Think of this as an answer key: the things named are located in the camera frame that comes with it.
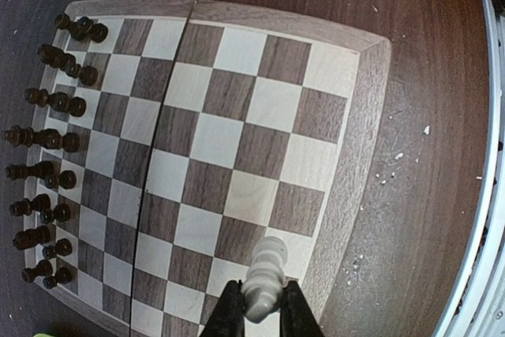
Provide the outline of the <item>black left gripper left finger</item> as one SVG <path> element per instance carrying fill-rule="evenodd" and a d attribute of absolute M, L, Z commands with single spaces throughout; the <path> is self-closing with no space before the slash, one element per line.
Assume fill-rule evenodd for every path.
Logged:
<path fill-rule="evenodd" d="M 245 336 L 245 297 L 241 287 L 241 280 L 226 284 L 200 337 Z"/>

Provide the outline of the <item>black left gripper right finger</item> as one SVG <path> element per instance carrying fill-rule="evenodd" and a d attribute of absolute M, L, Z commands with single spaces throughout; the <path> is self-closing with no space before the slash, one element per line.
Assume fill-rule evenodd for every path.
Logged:
<path fill-rule="evenodd" d="M 296 281 L 289 281 L 280 302 L 280 337 L 324 337 Z"/>

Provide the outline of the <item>white chess king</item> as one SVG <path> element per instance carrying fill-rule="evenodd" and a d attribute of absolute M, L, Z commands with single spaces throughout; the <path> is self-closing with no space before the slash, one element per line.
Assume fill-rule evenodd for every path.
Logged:
<path fill-rule="evenodd" d="M 288 259 L 285 242 L 277 237 L 261 238 L 253 248 L 252 263 L 241 292 L 245 298 L 245 318 L 261 323 L 279 308 Z"/>

